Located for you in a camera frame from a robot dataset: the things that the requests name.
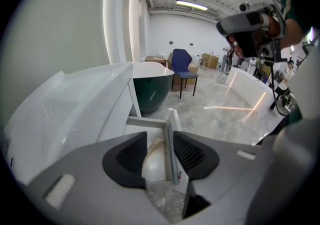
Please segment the gray floor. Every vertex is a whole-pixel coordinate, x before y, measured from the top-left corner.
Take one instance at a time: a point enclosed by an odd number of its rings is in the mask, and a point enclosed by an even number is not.
[[[226,86],[228,75],[218,69],[198,70],[199,78],[193,94],[193,85],[182,89],[175,85],[163,105],[156,112],[145,115],[148,118],[167,119],[172,109],[179,115],[183,131],[215,140],[254,145],[278,125],[283,116],[268,111],[263,117],[250,110],[207,108],[236,107],[251,108],[233,89]]]
[[[182,220],[186,195],[170,185],[171,181],[147,181],[146,192],[157,209],[174,224]]]

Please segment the chair leg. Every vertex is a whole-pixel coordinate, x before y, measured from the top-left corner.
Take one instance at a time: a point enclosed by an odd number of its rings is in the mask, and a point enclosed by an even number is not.
[[[182,78],[181,78],[181,86],[180,86],[180,99],[181,99],[181,94],[182,94]]]
[[[192,95],[192,96],[195,96],[197,81],[198,81],[198,78],[196,77],[196,78],[195,78],[195,83],[194,83],[193,95]]]

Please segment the cardboard box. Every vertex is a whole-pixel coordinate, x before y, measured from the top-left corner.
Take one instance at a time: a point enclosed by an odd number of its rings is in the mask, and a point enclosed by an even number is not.
[[[162,64],[164,67],[167,67],[167,60],[160,55],[157,56],[147,56],[145,57],[145,62],[156,62]]]
[[[262,65],[260,68],[260,73],[266,73],[266,76],[269,77],[270,73],[271,73],[271,69],[269,66],[267,65]]]
[[[206,61],[205,65],[204,65],[206,68],[216,69],[216,68],[217,68],[217,65],[218,65],[218,60],[219,60],[219,58],[216,57],[216,56],[207,54],[207,53],[203,53],[203,54],[202,54],[202,60],[205,60],[205,61]]]

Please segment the fluorescent light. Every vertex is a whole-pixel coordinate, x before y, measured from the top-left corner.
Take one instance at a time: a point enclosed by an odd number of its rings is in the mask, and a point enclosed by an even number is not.
[[[190,3],[190,2],[186,2],[186,1],[180,1],[180,0],[177,0],[176,3],[177,3],[177,5],[182,5],[182,6],[187,6],[187,7],[194,7],[194,8],[198,8],[200,10],[205,10],[205,11],[208,10],[207,7],[199,5],[199,4],[196,4],[196,3]]]

